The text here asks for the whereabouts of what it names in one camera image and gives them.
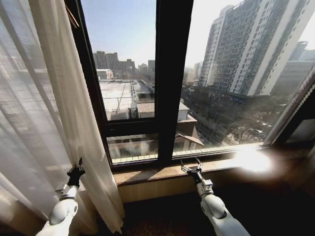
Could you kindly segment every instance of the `flat rooftop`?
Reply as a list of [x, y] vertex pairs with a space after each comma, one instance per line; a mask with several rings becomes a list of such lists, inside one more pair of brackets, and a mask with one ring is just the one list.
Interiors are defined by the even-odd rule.
[[[141, 81], [132, 80], [133, 89], [136, 94], [152, 93]], [[131, 104], [136, 102], [135, 94], [132, 92], [131, 80], [108, 80], [99, 82], [107, 118], [110, 120], [112, 114], [126, 111]]]

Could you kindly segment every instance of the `floor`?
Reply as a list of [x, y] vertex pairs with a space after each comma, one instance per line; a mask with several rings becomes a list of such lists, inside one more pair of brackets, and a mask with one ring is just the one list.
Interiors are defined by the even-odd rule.
[[[255, 235], [314, 235], [313, 199], [284, 183], [238, 184], [214, 189], [231, 214]], [[125, 236], [211, 236], [196, 193], [125, 204]], [[102, 221], [97, 235], [112, 235]]]

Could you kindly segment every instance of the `rooftop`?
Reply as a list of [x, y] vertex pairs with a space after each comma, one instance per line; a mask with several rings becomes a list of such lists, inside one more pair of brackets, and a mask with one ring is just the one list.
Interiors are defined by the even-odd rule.
[[111, 69], [96, 69], [96, 71], [112, 71]]
[[109, 120], [128, 112], [132, 104], [154, 100], [154, 89], [142, 80], [122, 79], [99, 82], [102, 98]]
[[[138, 113], [150, 113], [154, 112], [154, 102], [139, 103], [137, 104]], [[179, 111], [188, 111], [189, 108], [183, 103], [179, 103]]]

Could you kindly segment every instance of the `window pane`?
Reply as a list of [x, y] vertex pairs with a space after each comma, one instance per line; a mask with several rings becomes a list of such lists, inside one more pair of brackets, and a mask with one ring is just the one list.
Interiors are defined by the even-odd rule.
[[156, 0], [81, 2], [107, 119], [141, 118], [154, 104]]
[[174, 155], [265, 140], [314, 66], [314, 9], [194, 1]]
[[158, 158], [158, 134], [138, 134], [107, 138], [113, 163]]

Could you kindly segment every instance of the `brown roof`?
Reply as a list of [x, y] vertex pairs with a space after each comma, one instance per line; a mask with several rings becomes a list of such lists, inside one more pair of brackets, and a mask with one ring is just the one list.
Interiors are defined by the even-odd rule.
[[[154, 102], [149, 102], [149, 103], [138, 103], [137, 104], [138, 112], [139, 113], [150, 113], [154, 112]], [[189, 110], [187, 106], [185, 106], [182, 103], [179, 103], [179, 110], [180, 111], [185, 111]]]

